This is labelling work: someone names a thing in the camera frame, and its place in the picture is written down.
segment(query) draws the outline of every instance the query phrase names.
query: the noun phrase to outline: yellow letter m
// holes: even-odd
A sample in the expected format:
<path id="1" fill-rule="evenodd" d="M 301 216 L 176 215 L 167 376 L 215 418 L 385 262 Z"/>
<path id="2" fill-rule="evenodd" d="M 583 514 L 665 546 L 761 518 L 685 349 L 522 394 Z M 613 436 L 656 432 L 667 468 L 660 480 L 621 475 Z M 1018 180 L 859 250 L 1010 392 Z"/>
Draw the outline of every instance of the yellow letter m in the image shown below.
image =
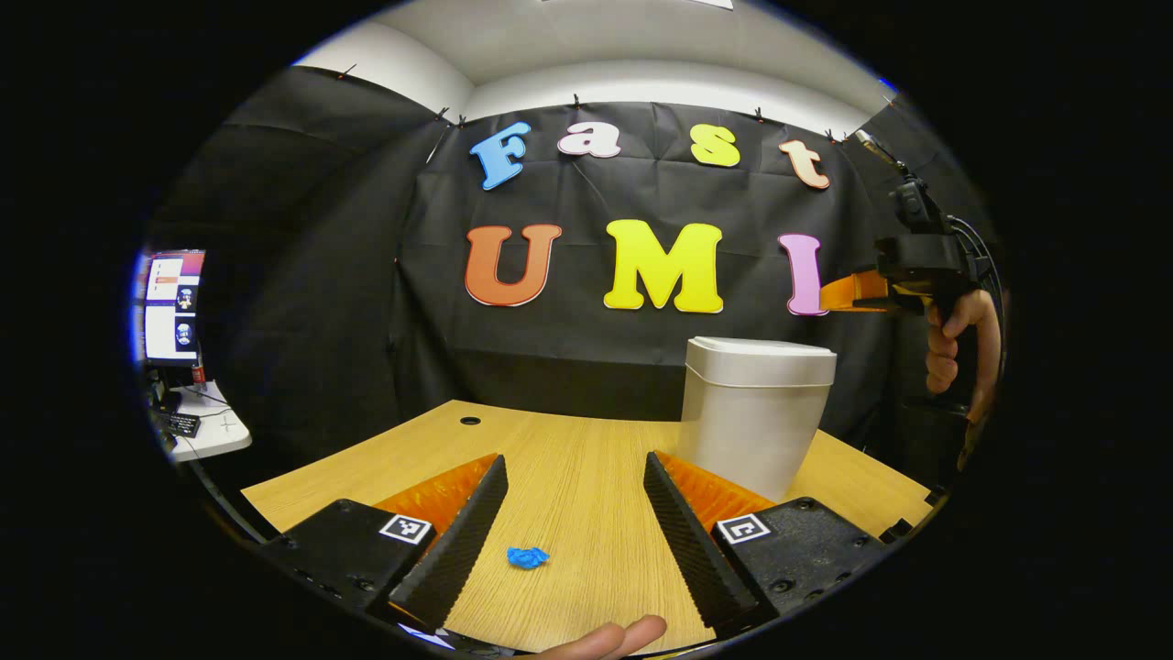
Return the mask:
<path id="1" fill-rule="evenodd" d="M 636 290 L 636 273 L 644 280 L 652 304 L 663 308 L 682 277 L 676 308 L 717 313 L 725 301 L 717 294 L 717 241 L 721 230 L 712 224 L 686 224 L 672 251 L 664 253 L 651 226 L 642 219 L 616 219 L 606 225 L 615 236 L 615 286 L 603 295 L 611 308 L 639 308 L 644 297 Z"/>

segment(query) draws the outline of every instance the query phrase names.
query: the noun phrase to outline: black fabric curtain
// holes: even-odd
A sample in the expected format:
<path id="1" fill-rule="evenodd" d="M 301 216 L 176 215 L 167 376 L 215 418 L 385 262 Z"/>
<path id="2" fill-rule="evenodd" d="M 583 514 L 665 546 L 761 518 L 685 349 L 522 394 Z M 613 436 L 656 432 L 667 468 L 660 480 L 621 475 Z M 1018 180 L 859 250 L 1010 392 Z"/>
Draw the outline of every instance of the black fabric curtain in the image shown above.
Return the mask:
<path id="1" fill-rule="evenodd" d="M 483 190 L 484 171 L 469 150 L 514 124 L 522 171 Z M 571 124 L 611 123 L 618 156 L 561 152 Z M 698 123 L 728 128 L 740 162 L 699 163 L 690 151 Z M 814 189 L 794 173 L 779 144 L 800 140 L 820 154 L 830 178 Z M 726 110 L 664 103 L 589 103 L 486 117 L 449 131 L 416 182 L 399 246 L 394 314 L 396 381 L 407 415 L 449 399 L 526 410 L 628 420 L 678 421 L 686 342 L 694 336 L 781 340 L 839 355 L 822 429 L 862 445 L 888 377 L 891 319 L 882 314 L 795 315 L 782 233 L 816 237 L 823 283 L 874 261 L 873 206 L 842 143 L 773 121 Z M 613 219 L 646 222 L 667 251 L 689 223 L 721 229 L 717 245 L 719 313 L 608 308 L 616 241 Z M 529 224 L 562 227 L 542 293 L 521 306 L 487 306 L 465 288 L 469 240 L 482 225 L 504 225 L 502 281 L 524 272 Z M 639 290 L 645 293 L 643 284 Z"/>
<path id="2" fill-rule="evenodd" d="M 960 170 L 925 145 L 915 116 L 899 113 L 886 109 L 865 128 L 907 157 L 947 210 L 985 230 L 972 189 L 956 183 Z M 483 190 L 469 150 L 518 121 L 531 127 L 514 158 L 522 171 Z M 617 127 L 621 154 L 560 151 L 568 127 L 585 121 Z M 690 129 L 698 123 L 735 135 L 734 166 L 697 162 Z M 795 175 L 779 149 L 792 140 L 819 154 L 828 188 Z M 151 246 L 208 250 L 199 327 L 208 373 L 271 475 L 452 399 L 679 420 L 686 342 L 699 335 L 835 352 L 820 427 L 902 468 L 907 448 L 931 443 L 895 403 L 917 382 L 923 392 L 923 318 L 791 313 L 791 264 L 778 243 L 782 233 L 816 237 L 823 284 L 873 263 L 874 239 L 902 230 L 882 197 L 896 178 L 877 163 L 850 142 L 678 104 L 548 107 L 457 127 L 375 84 L 292 67 L 198 151 L 156 213 Z M 724 309 L 690 313 L 650 299 L 608 308 L 615 219 L 646 222 L 665 251 L 689 223 L 720 227 Z M 524 226 L 562 229 L 545 287 L 527 304 L 488 306 L 466 290 L 466 234 L 490 224 L 513 231 L 497 264 L 507 283 L 526 270 Z M 678 281 L 673 297 L 679 291 Z"/>
<path id="3" fill-rule="evenodd" d="M 447 128 L 394 91 L 292 67 L 237 109 L 161 204 L 157 247 L 203 247 L 199 336 L 279 475 L 402 421 L 387 329 L 404 211 Z"/>

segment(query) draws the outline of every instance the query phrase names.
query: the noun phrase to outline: computer screen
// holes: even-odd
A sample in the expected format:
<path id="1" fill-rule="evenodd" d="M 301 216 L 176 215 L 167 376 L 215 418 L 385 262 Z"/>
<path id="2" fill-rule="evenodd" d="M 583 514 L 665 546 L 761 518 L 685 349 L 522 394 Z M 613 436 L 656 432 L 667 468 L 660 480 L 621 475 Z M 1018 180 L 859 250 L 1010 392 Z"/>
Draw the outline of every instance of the computer screen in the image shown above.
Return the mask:
<path id="1" fill-rule="evenodd" d="M 150 254 L 140 267 L 135 328 L 143 362 L 190 367 L 198 359 L 196 313 L 204 250 L 169 250 Z"/>

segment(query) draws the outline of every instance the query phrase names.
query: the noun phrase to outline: person's hand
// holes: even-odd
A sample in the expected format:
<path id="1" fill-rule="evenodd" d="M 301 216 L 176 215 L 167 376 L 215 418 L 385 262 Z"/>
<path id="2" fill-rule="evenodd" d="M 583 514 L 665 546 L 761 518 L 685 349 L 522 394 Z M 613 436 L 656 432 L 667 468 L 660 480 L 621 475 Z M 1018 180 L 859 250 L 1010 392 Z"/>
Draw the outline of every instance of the person's hand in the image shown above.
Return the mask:
<path id="1" fill-rule="evenodd" d="M 990 293 L 978 288 L 957 298 L 952 317 L 941 326 L 941 312 L 936 305 L 929 306 L 929 353 L 924 363 L 929 368 L 925 386 L 940 395 L 949 389 L 957 377 L 957 335 L 970 325 L 977 326 L 977 382 L 969 407 L 969 422 L 977 422 L 985 415 L 994 399 L 998 380 L 998 362 L 1002 360 L 1002 334 L 998 314 Z"/>
<path id="2" fill-rule="evenodd" d="M 664 635 L 667 622 L 647 614 L 626 630 L 618 624 L 603 624 L 575 641 L 547 648 L 531 655 L 534 660 L 616 660 L 625 658 Z"/>

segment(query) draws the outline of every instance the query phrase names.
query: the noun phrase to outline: tabletop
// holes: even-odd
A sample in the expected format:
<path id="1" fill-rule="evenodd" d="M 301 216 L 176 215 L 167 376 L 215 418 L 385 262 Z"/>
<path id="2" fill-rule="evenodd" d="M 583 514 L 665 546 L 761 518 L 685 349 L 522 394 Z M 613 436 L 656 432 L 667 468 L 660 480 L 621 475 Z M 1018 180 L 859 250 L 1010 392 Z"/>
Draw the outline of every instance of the tabletop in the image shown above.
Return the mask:
<path id="1" fill-rule="evenodd" d="M 175 437 L 171 461 L 176 463 L 209 458 L 252 444 L 249 430 L 226 403 L 216 382 L 209 381 L 206 386 L 208 389 L 203 393 L 192 388 L 179 388 L 177 413 L 199 417 L 199 430 L 194 438 Z"/>
<path id="2" fill-rule="evenodd" d="M 465 419 L 476 419 L 467 424 Z M 445 627 L 542 651 L 606 621 L 667 621 L 650 653 L 713 639 L 643 488 L 649 451 L 673 454 L 677 422 L 568 417 L 448 402 L 369 441 L 243 491 L 278 531 L 331 502 L 374 505 L 419 482 L 499 453 L 509 491 Z M 819 431 L 787 492 L 812 497 L 874 537 L 930 511 L 928 489 Z M 524 571 L 508 547 L 550 559 Z"/>

